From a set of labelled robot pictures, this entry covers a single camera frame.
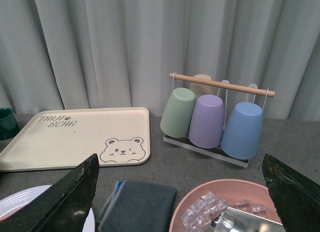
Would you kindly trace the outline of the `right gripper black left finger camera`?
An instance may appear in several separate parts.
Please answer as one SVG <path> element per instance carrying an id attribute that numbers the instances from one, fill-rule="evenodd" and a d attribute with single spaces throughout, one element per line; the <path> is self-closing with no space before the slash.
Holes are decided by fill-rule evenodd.
<path id="1" fill-rule="evenodd" d="M 2 221 L 1 231 L 82 231 L 96 193 L 99 169 L 94 153 Z"/>

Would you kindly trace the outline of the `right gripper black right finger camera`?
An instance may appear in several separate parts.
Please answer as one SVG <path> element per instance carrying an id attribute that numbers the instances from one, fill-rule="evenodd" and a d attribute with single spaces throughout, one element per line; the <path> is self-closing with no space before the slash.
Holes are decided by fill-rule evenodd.
<path id="1" fill-rule="evenodd" d="M 285 231 L 319 231 L 320 185 L 269 154 L 261 168 Z"/>

